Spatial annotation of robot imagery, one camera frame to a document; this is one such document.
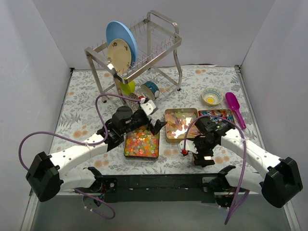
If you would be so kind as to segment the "tin of star candies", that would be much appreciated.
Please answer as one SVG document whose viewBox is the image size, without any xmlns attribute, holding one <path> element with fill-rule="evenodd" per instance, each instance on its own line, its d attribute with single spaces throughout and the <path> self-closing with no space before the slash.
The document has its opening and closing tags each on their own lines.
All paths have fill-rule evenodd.
<svg viewBox="0 0 308 231">
<path fill-rule="evenodd" d="M 156 160 L 159 157 L 159 133 L 153 135 L 145 126 L 126 135 L 124 157 Z"/>
</svg>

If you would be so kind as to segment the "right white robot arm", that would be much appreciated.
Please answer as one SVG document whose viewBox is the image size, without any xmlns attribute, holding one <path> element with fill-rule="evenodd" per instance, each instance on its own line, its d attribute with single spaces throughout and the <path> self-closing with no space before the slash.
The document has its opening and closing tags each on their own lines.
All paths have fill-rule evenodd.
<svg viewBox="0 0 308 231">
<path fill-rule="evenodd" d="M 186 148 L 192 152 L 194 164 L 206 167 L 206 156 L 220 145 L 243 159 L 256 173 L 242 176 L 242 170 L 229 165 L 223 168 L 206 187 L 229 191 L 233 187 L 263 195 L 276 208 L 283 207 L 303 189 L 297 162 L 287 157 L 282 159 L 257 146 L 243 135 L 240 128 L 228 120 L 214 122 L 208 116 L 200 116 L 195 122 L 200 135 L 186 141 Z"/>
</svg>

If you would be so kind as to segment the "tin of lollipop candies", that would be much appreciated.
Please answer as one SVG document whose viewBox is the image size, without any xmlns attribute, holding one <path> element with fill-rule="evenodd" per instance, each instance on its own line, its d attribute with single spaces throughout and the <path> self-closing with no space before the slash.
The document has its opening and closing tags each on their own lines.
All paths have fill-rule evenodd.
<svg viewBox="0 0 308 231">
<path fill-rule="evenodd" d="M 203 115 L 219 116 L 235 124 L 234 115 L 231 109 L 199 110 L 198 115 L 199 116 L 203 116 Z"/>
</svg>

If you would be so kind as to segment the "steel dish rack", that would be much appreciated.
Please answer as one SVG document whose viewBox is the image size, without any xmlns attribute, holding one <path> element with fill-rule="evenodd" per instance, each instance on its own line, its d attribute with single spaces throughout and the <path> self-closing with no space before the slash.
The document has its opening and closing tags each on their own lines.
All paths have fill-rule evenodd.
<svg viewBox="0 0 308 231">
<path fill-rule="evenodd" d="M 108 93 L 114 90 L 117 94 L 123 95 L 120 84 L 128 84 L 139 76 L 144 76 L 147 72 L 155 73 L 152 79 L 157 85 L 165 87 L 158 99 L 165 100 L 173 91 L 181 90 L 182 69 L 178 59 L 177 48 L 181 45 L 179 36 L 179 25 L 165 15 L 151 10 L 146 18 L 135 23 L 130 28 L 130 33 L 135 39 L 138 51 L 135 52 L 135 60 L 128 70 L 118 74 L 111 62 L 107 59 L 108 42 L 104 42 L 96 48 L 88 47 L 85 54 L 91 67 L 96 85 L 100 93 Z M 170 53 L 173 54 L 174 62 L 178 71 L 178 79 L 174 79 L 156 67 L 156 64 L 163 60 Z M 99 80 L 96 66 L 108 71 L 114 79 L 112 85 L 103 89 Z"/>
</svg>

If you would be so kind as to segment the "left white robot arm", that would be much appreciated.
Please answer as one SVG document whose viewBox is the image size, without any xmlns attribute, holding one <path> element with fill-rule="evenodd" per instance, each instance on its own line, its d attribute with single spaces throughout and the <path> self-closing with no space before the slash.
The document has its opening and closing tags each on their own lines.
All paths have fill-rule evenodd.
<svg viewBox="0 0 308 231">
<path fill-rule="evenodd" d="M 37 154 L 27 170 L 26 180 L 40 202 L 52 199 L 60 191 L 86 188 L 98 192 L 102 188 L 102 175 L 94 167 L 70 176 L 68 172 L 79 164 L 118 147 L 128 133 L 145 128 L 156 135 L 166 125 L 165 121 L 153 119 L 156 111 L 149 103 L 133 112 L 128 106 L 119 107 L 103 127 L 87 140 L 52 154 Z"/>
</svg>

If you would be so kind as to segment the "tin of popsicle candies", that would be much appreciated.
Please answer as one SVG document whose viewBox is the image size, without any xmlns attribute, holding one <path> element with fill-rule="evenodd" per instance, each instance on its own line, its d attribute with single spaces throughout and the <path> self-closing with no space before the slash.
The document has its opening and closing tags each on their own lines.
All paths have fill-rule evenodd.
<svg viewBox="0 0 308 231">
<path fill-rule="evenodd" d="M 182 141 L 185 138 L 189 125 L 197 117 L 198 112 L 195 108 L 166 109 L 166 141 L 168 143 L 179 143 Z"/>
</svg>

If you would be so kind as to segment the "magenta plastic scoop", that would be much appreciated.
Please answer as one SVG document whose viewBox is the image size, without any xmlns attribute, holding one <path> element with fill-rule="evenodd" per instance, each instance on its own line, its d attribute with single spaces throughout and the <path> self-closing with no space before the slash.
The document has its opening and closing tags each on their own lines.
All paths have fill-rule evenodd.
<svg viewBox="0 0 308 231">
<path fill-rule="evenodd" d="M 246 129 L 246 123 L 242 117 L 240 112 L 240 104 L 236 98 L 236 96 L 232 92 L 227 92 L 225 94 L 227 104 L 231 110 L 233 110 L 238 118 L 238 122 L 241 126 L 241 129 Z"/>
</svg>

